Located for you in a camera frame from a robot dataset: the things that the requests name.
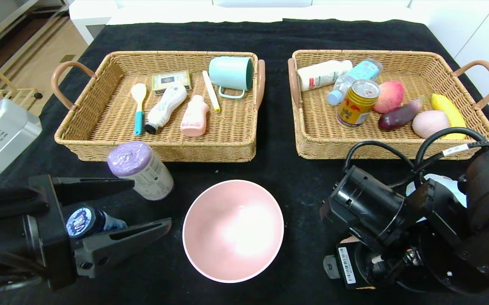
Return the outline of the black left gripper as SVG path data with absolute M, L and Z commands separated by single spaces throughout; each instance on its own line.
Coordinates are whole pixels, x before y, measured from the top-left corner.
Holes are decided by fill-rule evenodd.
M 134 186 L 127 178 L 40 175 L 30 177 L 26 186 L 0 189 L 0 291 L 43 282 L 58 290 L 73 284 L 77 275 L 95 278 L 166 235 L 171 218 L 83 238 L 72 255 L 61 205 L 110 197 Z

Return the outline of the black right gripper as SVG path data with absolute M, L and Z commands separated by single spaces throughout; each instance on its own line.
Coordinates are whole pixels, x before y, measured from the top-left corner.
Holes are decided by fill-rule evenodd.
M 370 263 L 370 251 L 361 242 L 339 243 L 336 257 L 326 255 L 323 258 L 323 268 L 328 278 L 341 278 L 348 290 L 375 289 L 368 276 L 367 266 Z

